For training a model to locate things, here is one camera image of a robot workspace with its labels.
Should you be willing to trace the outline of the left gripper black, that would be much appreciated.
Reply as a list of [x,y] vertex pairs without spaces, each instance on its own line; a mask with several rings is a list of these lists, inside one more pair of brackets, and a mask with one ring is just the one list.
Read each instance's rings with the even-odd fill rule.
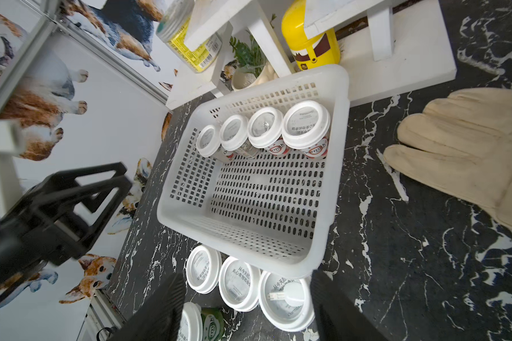
[[121,162],[63,170],[32,187],[21,214],[0,220],[0,285],[89,251],[132,187],[126,172]]

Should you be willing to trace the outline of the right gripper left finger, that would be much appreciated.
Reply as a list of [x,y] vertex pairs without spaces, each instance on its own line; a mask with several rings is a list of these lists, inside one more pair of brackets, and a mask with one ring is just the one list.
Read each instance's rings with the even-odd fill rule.
[[168,276],[109,340],[177,340],[185,296],[183,275]]

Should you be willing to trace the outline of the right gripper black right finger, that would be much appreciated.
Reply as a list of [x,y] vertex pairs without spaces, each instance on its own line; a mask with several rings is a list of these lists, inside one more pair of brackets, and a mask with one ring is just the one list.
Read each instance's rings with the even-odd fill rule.
[[311,275],[310,292],[321,340],[385,340],[322,270]]

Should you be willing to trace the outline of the yogurt cup front row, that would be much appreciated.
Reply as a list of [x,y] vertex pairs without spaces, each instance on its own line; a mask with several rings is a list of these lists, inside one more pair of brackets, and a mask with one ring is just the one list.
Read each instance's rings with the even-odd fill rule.
[[178,341],[217,341],[225,333],[223,314],[217,308],[202,308],[192,302],[183,305]]
[[264,107],[254,113],[247,125],[250,143],[273,156],[286,156],[290,148],[282,137],[283,118],[283,113],[274,107]]
[[288,109],[282,122],[282,137],[290,149],[309,159],[323,159],[329,149],[331,115],[325,106],[306,100]]
[[243,115],[227,118],[220,128],[219,138],[226,151],[235,152],[247,159],[254,159],[259,154],[259,149],[254,147],[248,138],[248,122],[248,118]]

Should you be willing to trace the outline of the yogurt cup row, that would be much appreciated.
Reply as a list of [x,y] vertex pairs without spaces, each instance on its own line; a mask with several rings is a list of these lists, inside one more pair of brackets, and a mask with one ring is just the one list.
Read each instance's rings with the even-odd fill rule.
[[254,113],[247,125],[250,143],[273,156],[286,156],[290,148],[282,137],[283,118],[283,113],[274,107],[264,107]]
[[218,287],[224,303],[242,313],[259,305],[261,270],[235,257],[228,257],[222,264]]
[[259,154],[259,149],[254,147],[248,138],[248,122],[248,118],[243,115],[227,118],[220,128],[219,138],[226,151],[235,152],[247,159],[254,159]]
[[225,333],[223,314],[217,308],[202,308],[192,302],[183,305],[178,341],[217,341]]
[[268,271],[262,273],[259,304],[274,327],[286,332],[299,332],[309,327],[315,317],[310,282],[310,276],[288,279]]
[[188,284],[199,294],[209,294],[218,284],[222,264],[219,251],[200,244],[192,250],[187,260]]
[[288,109],[282,122],[282,137],[290,149],[309,159],[323,159],[329,149],[331,115],[325,106],[306,100]]
[[205,158],[214,158],[223,163],[233,160],[234,153],[226,151],[220,142],[220,129],[213,124],[205,126],[196,140],[196,149]]

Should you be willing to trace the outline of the white plastic perforated basket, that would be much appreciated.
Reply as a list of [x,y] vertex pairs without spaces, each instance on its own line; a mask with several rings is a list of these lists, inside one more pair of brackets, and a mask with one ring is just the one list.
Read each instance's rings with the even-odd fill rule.
[[[326,65],[200,104],[163,177],[159,222],[261,270],[291,279],[310,275],[324,258],[335,220],[348,87],[347,71]],[[268,106],[286,112],[305,100],[320,103],[331,115],[324,159],[313,161],[293,151],[283,158],[260,153],[222,163],[196,150],[207,125]]]

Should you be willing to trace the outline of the small green plant under shelf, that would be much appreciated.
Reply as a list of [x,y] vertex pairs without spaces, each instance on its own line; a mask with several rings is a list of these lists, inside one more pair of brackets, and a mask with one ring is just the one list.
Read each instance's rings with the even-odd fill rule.
[[237,62],[236,71],[230,79],[234,91],[251,88],[279,78],[253,34],[247,28],[246,31],[249,43],[234,36],[230,37],[230,46]]

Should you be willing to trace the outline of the beige work glove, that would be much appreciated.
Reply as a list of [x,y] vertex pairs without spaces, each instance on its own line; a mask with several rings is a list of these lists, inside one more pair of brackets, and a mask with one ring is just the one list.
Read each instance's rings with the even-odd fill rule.
[[512,90],[452,92],[407,116],[397,134],[383,153],[390,167],[512,228]]

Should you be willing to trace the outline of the yellow jar on shelf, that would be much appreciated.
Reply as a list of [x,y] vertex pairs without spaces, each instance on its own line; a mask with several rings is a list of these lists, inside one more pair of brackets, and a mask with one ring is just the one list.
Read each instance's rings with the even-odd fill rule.
[[304,31],[306,1],[297,0],[287,9],[282,18],[282,35],[301,71],[323,65],[339,64],[341,51],[334,29],[329,29],[314,38]]

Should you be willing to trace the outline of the white stepped display shelf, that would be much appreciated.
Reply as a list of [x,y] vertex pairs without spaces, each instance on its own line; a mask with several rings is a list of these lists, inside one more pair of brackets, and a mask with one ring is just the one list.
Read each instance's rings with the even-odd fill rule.
[[353,106],[455,79],[457,67],[438,1],[297,1],[282,21],[283,49],[256,1],[190,1],[186,45],[229,23],[253,34],[279,76],[337,63]]

